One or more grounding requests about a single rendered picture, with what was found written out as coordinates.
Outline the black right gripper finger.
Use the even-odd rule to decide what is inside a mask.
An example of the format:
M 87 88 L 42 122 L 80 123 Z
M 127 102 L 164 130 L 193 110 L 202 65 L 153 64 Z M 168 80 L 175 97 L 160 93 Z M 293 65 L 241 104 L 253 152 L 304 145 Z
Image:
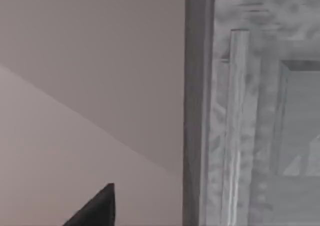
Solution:
M 115 226 L 115 184 L 108 183 L 62 226 Z

